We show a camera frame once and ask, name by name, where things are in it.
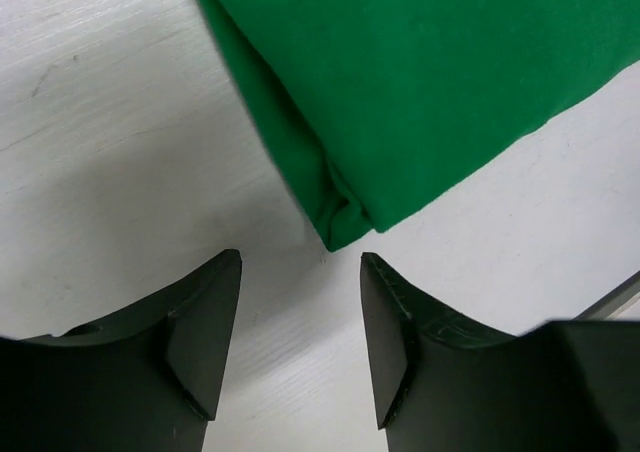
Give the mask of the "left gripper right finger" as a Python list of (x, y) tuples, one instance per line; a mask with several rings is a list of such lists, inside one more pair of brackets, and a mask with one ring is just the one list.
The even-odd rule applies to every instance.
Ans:
[(377, 426), (392, 451), (635, 451), (639, 324), (553, 320), (513, 336), (360, 265)]

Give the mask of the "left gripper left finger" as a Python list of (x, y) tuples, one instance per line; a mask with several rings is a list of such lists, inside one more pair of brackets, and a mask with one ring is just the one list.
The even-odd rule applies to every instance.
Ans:
[(1, 341), (5, 451), (199, 451), (221, 394), (242, 259), (227, 249), (61, 336)]

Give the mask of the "green t shirt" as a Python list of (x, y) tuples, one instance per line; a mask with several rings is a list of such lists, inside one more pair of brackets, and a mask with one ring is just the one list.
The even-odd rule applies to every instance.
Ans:
[(198, 0), (325, 247), (421, 210), (639, 58), (639, 0)]

